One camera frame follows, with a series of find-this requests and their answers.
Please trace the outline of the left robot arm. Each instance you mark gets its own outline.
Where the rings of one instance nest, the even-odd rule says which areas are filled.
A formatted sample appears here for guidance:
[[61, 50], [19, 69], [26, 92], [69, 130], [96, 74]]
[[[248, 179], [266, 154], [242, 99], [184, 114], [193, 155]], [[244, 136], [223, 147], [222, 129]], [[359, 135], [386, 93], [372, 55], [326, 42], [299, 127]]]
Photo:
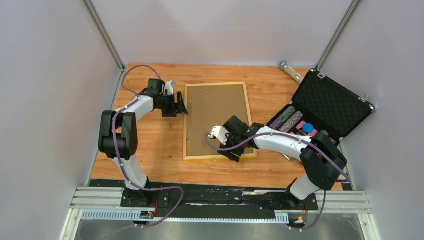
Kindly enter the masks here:
[[146, 114], [161, 110], [163, 117], [187, 115], [188, 110], [175, 82], [151, 78], [148, 86], [127, 105], [116, 110], [105, 110], [101, 115], [98, 148], [113, 160], [122, 173], [125, 186], [123, 207], [146, 207], [153, 201], [153, 191], [147, 175], [136, 156], [138, 149], [138, 121]]

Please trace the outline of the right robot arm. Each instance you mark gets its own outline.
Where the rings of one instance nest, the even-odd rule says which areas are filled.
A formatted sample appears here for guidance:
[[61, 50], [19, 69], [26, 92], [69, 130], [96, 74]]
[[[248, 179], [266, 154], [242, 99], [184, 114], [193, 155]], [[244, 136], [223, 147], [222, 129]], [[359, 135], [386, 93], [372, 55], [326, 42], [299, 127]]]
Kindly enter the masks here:
[[305, 173], [285, 190], [282, 200], [285, 209], [298, 209], [306, 199], [319, 190], [330, 191], [345, 176], [347, 159], [323, 133], [295, 135], [281, 132], [267, 125], [247, 125], [233, 115], [225, 124], [212, 127], [208, 137], [217, 139], [217, 152], [239, 162], [245, 149], [270, 150], [301, 162]]

